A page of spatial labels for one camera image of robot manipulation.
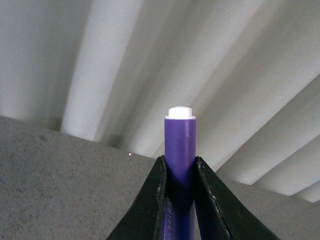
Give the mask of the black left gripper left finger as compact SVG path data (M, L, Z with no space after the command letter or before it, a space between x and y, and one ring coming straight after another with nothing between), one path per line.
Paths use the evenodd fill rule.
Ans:
M108 240L159 240L164 230L167 191L165 156L159 156L132 205Z

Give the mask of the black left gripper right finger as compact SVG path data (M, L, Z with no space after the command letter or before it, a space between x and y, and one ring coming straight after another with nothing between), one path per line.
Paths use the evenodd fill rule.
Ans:
M209 167L196 157L194 200L202 240L276 240Z

